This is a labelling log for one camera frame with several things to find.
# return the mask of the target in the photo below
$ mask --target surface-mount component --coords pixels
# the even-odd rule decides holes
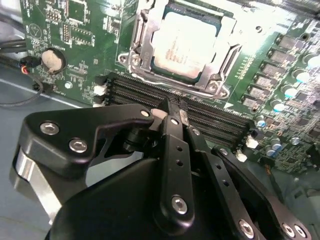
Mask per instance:
[[[288,50],[299,50],[304,47],[304,42],[289,36],[283,36],[278,42],[278,46]]]
[[[267,63],[263,65],[262,72],[268,76],[279,78],[286,72],[286,69]]]
[[[255,98],[265,99],[270,94],[270,91],[267,89],[252,86],[248,89],[248,93]]]
[[[67,65],[64,54],[56,48],[48,48],[41,54],[43,67],[51,74],[58,74]]]
[[[292,76],[296,79],[298,83],[305,84],[310,79],[310,74],[304,69],[296,69],[292,72]]]
[[[308,94],[304,93],[304,92],[299,92],[297,94],[297,96],[295,97],[295,99],[300,100],[300,101],[304,101],[306,100],[308,97]]]
[[[318,138],[320,136],[320,128],[314,127],[309,131],[309,135]]]
[[[297,124],[298,126],[304,126],[304,125],[307,125],[308,122],[309,122],[308,119],[305,119],[305,118],[302,117],[296,124]]]
[[[272,100],[270,102],[270,105],[272,106],[275,112],[282,112],[286,108],[286,106],[282,103],[280,99]]]
[[[316,53],[309,53],[303,57],[302,60],[307,64],[308,68],[314,69],[320,67],[320,55]]]
[[[271,148],[275,151],[280,150],[282,148],[281,142],[279,138],[273,138],[270,141]]]
[[[262,87],[270,88],[278,83],[276,79],[267,78],[264,76],[258,76],[254,80],[255,84],[260,85]]]
[[[256,116],[254,122],[257,127],[263,128],[266,126],[265,117],[263,115]]]
[[[285,65],[291,64],[296,59],[293,55],[290,55],[278,50],[272,50],[270,52],[269,58],[278,64],[285,64]]]
[[[291,84],[283,85],[281,87],[281,91],[286,98],[294,98],[298,93],[298,90],[295,89]]]
[[[265,146],[265,155],[272,157],[275,153],[276,151],[272,149],[271,145]]]

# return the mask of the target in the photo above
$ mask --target white connector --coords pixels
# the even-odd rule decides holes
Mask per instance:
[[[255,149],[259,145],[259,143],[256,140],[254,140],[252,136],[249,135],[246,139],[245,145],[248,148]]]
[[[235,157],[242,163],[244,163],[248,158],[242,153],[240,149],[236,151]]]
[[[94,86],[93,88],[93,93],[95,95],[103,96],[107,92],[107,85],[102,85],[102,86]]]

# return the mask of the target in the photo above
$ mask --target black cable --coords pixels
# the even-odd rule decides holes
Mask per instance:
[[[12,47],[17,47],[17,46],[21,46],[21,45],[23,45],[23,46],[26,45],[25,39],[3,41],[3,42],[0,42],[0,49],[12,48]]]
[[[11,17],[9,17],[3,13],[0,13],[0,22],[9,24],[11,27],[17,29],[18,31],[20,31],[22,33],[25,32],[25,27],[22,23],[12,19]]]
[[[40,95],[44,92],[44,85],[42,84],[40,79],[38,79],[35,75],[28,74],[28,76],[30,76],[32,78],[32,80],[35,81],[39,85],[39,91],[34,96],[30,97],[29,99],[23,100],[23,101],[10,102],[10,103],[0,103],[0,107],[6,107],[6,108],[18,107],[18,106],[22,106],[25,104],[29,104],[32,101],[36,100],[38,97],[40,97]]]
[[[1,48],[0,54],[21,53],[26,51],[27,51],[26,46],[7,47],[7,48]]]
[[[21,69],[21,65],[18,60],[15,60],[13,58],[10,58],[1,54],[0,54],[0,65],[4,65],[6,67],[9,67],[15,70]]]

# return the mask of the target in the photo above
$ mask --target black mounting arm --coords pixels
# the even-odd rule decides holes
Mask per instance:
[[[10,179],[50,217],[49,240],[310,240],[307,228],[227,149],[209,149],[185,103],[34,113]],[[143,158],[85,184],[90,166]]]

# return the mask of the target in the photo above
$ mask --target green circuit board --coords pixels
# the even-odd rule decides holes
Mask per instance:
[[[212,11],[224,11],[208,1],[187,2]],[[138,0],[20,0],[20,3],[28,55],[41,57],[46,49],[55,48],[66,58],[66,67],[58,74],[49,74],[41,65],[32,70],[44,82],[53,85],[55,93],[92,105],[95,76],[110,72],[131,76],[118,62],[118,55],[130,50]],[[259,35],[244,37],[241,52],[225,81],[230,91],[228,98],[199,98],[198,101],[244,118],[255,119],[263,115],[269,120],[261,128],[265,137],[259,140],[259,148],[252,152],[249,160],[259,161],[266,155],[265,147],[270,140],[279,138],[282,149],[272,156],[275,167],[288,173],[299,173],[304,170],[300,163],[307,158],[306,150],[319,142],[319,136],[310,134],[310,131],[320,129],[320,112],[314,105],[316,100],[320,100],[320,68],[308,68],[304,57],[320,51],[320,22],[280,8],[273,11],[278,18],[263,22],[268,16],[261,16],[261,13],[261,9],[256,10],[255,18],[244,23],[243,29],[237,29],[241,33],[250,23]],[[293,50],[282,48],[279,41],[284,36],[299,39],[303,47]],[[290,54],[294,60],[281,66],[272,63],[269,54],[274,50]],[[285,69],[285,73],[257,107],[245,105],[255,78],[270,62]],[[292,74],[296,69],[309,73],[308,83],[297,83]],[[285,97],[281,91],[284,84],[291,84],[306,97]],[[283,102],[284,111],[273,110],[271,102],[274,99]],[[299,138],[298,145],[291,143],[293,137]]]

